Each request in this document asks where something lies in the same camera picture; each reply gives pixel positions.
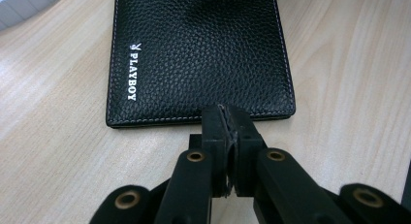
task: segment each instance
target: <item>screw hole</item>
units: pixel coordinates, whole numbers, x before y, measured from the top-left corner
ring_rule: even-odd
[[[365,188],[357,188],[353,195],[357,201],[368,207],[381,208],[384,205],[383,200],[378,195]]]
[[[283,161],[285,159],[285,155],[283,153],[275,150],[269,151],[267,153],[267,157],[274,161]]]
[[[120,194],[115,199],[115,206],[119,209],[132,208],[140,201],[140,194],[134,190],[130,190]]]
[[[203,161],[206,158],[206,156],[198,151],[191,152],[187,155],[187,159],[191,162],[200,162]]]

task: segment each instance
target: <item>desk surface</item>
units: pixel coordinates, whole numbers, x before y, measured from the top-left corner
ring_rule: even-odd
[[[400,201],[411,157],[411,0],[278,0],[297,113],[257,122],[323,187]],[[86,223],[114,189],[167,179],[200,125],[105,124],[114,0],[60,0],[0,32],[0,222]],[[256,223],[251,199],[212,223]]]

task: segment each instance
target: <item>wallet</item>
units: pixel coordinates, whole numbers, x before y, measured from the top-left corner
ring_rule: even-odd
[[[276,0],[115,0],[107,125],[200,122],[218,104],[296,111]]]

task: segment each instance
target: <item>light wood grain surface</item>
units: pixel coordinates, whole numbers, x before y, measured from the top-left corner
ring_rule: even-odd
[[[0,223],[86,223],[114,189],[167,179],[200,125],[105,124],[114,0],[60,0],[0,32]],[[257,122],[323,187],[397,201],[411,157],[411,0],[278,0],[297,96]],[[212,223],[257,223],[251,199]]]

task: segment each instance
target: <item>black plastic part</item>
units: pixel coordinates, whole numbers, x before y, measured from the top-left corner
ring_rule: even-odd
[[[164,194],[166,193],[167,186],[169,185],[169,179],[155,187],[150,191],[150,200],[145,209],[143,223],[154,223],[158,209],[163,201]]]
[[[257,185],[253,209],[260,224],[284,223],[277,208],[262,184]]]
[[[223,110],[224,107],[220,105],[209,107],[202,112],[202,149],[210,153],[213,158],[212,197],[214,198],[227,197],[231,191],[227,181],[227,155],[231,144]]]
[[[181,153],[154,223],[209,223],[211,170],[212,158],[205,150]]]
[[[257,156],[267,146],[246,111],[227,107],[226,114],[229,131],[234,136],[234,148],[229,155],[233,168],[229,170],[229,178],[233,181],[238,197],[254,197],[258,181]]]
[[[146,223],[144,212],[149,201],[148,190],[128,185],[113,191],[91,219],[91,224]]]
[[[284,223],[352,223],[288,152],[262,150],[257,172]]]
[[[341,188],[341,208],[355,223],[411,223],[411,213],[373,187],[349,184]]]
[[[192,134],[188,142],[188,149],[195,149],[202,147],[202,135],[201,134]]]
[[[327,193],[327,195],[329,195],[329,197],[332,199],[333,202],[338,203],[338,195],[336,195],[335,193],[323,188],[324,192]]]

